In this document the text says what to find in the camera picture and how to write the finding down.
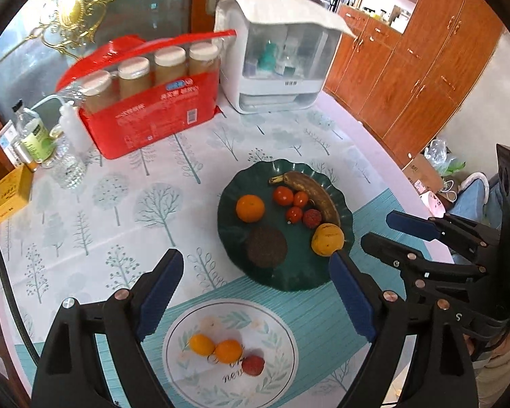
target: green label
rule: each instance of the green label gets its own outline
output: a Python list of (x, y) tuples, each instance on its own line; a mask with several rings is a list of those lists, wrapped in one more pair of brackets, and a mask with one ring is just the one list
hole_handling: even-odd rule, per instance
[(41, 120), (38, 121), (34, 131), (21, 141), (37, 163), (49, 158), (55, 148), (55, 144), (50, 139), (49, 132)]

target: white storage box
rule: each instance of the white storage box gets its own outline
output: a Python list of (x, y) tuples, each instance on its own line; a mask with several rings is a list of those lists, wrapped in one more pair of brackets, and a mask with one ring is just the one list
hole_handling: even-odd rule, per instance
[(237, 37), (221, 57), (221, 85), (242, 114), (310, 107), (346, 22), (309, 0), (221, 0), (215, 29)]

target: black device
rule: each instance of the black device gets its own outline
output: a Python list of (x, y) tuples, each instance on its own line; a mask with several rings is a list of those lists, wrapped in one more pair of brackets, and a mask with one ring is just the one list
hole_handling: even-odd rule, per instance
[[(362, 249), (400, 271), (403, 299), (381, 290), (343, 251), (329, 272), (355, 330), (371, 343), (367, 357), (338, 408), (381, 406), (407, 335), (416, 335), (411, 365), (397, 406), (478, 406), (473, 361), (491, 351), (510, 330), (510, 148), (497, 145), (503, 195), (502, 230), (451, 214), (423, 220), (398, 211), (389, 227), (439, 240), (469, 265), (426, 260), (423, 254), (374, 233)], [(34, 408), (112, 406), (96, 350), (106, 334), (117, 374), (133, 408), (171, 407), (140, 347), (153, 333), (183, 274), (183, 258), (169, 250), (132, 290), (106, 302), (79, 305), (68, 298), (57, 313), (38, 364)], [(474, 341), (469, 355), (463, 334)]]

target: blue gripper pad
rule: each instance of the blue gripper pad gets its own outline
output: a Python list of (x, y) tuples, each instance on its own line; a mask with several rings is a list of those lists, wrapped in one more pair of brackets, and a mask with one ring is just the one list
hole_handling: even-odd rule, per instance
[[(152, 335), (155, 332), (183, 276), (183, 256), (177, 250), (174, 250), (174, 252), (175, 254), (172, 259), (162, 269), (159, 277), (140, 306), (140, 319), (136, 329), (136, 336), (140, 342), (146, 336)], [(159, 266), (155, 267), (153, 272), (158, 270), (158, 268)]]
[(368, 342), (373, 342), (376, 338), (376, 328), (373, 325), (374, 309), (338, 252), (330, 257), (328, 271), (355, 331), (364, 336)]
[(440, 238), (440, 231), (436, 224), (426, 219), (418, 218), (417, 216), (407, 215), (400, 211), (392, 211), (386, 217), (386, 223), (389, 228), (411, 234), (416, 238), (425, 241), (432, 241)]

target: banana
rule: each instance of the banana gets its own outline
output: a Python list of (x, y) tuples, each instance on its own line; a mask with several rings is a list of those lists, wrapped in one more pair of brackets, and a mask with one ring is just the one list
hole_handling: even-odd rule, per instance
[(291, 171), (270, 178), (268, 183), (270, 185), (285, 183), (293, 190), (306, 192), (316, 205), (317, 210), (321, 212), (323, 222), (330, 222), (340, 227), (340, 215), (329, 194), (316, 180), (313, 180), (308, 175), (302, 172)]

